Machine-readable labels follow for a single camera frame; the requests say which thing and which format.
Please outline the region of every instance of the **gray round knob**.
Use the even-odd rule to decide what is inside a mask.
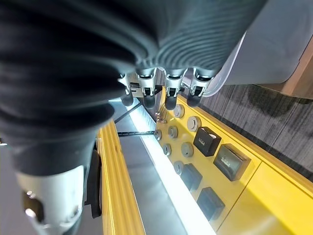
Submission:
[[[181,145],[181,153],[184,157],[190,158],[194,154],[194,148],[191,143],[184,142]]]
[[[191,116],[187,121],[188,130],[191,132],[196,132],[199,127],[201,127],[201,120],[197,116]]]
[[[168,135],[170,136],[170,138],[175,139],[178,136],[178,129],[176,126],[170,126],[168,128]]]
[[[178,104],[176,105],[175,109],[174,109],[174,116],[176,118],[182,118],[185,114],[185,108],[183,105]]]
[[[171,155],[171,152],[172,152],[172,149],[171,149],[171,146],[169,143],[166,143],[165,145],[163,145],[163,153],[166,155],[166,156],[170,156]]]
[[[182,170],[184,168],[184,163],[182,161],[176,161],[174,162],[173,167],[174,167],[176,174],[181,175]]]
[[[155,130],[154,136],[155,136],[156,140],[159,141],[162,138],[161,130]]]

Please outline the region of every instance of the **yellow frame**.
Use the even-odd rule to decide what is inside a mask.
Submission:
[[[145,235],[113,120],[100,129],[97,148],[102,163],[103,234]]]

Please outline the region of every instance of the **black switch box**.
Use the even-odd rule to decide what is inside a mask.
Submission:
[[[180,177],[189,191],[197,190],[202,179],[202,175],[191,163],[184,165]]]
[[[221,137],[219,137],[215,132],[213,132],[208,127],[200,127],[196,133],[194,139],[194,146],[197,147],[200,152],[206,156],[214,156],[217,147],[221,142]]]
[[[230,180],[239,180],[250,159],[231,144],[222,144],[213,164]]]
[[[223,201],[211,187],[202,189],[197,204],[208,221],[217,219],[225,207]]]

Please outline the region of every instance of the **led light strip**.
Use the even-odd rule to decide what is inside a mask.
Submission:
[[[135,104],[127,107],[130,110]],[[149,131],[147,120],[143,118],[139,110],[130,113],[130,117],[137,131]],[[181,178],[175,173],[173,165],[154,136],[141,137],[147,152],[149,153],[161,181],[172,200],[172,203],[189,235],[215,235],[208,220],[192,197]]]

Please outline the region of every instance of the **yellow control panel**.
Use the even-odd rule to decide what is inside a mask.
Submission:
[[[178,97],[156,130],[163,151],[213,229],[227,234],[313,234],[313,184]]]

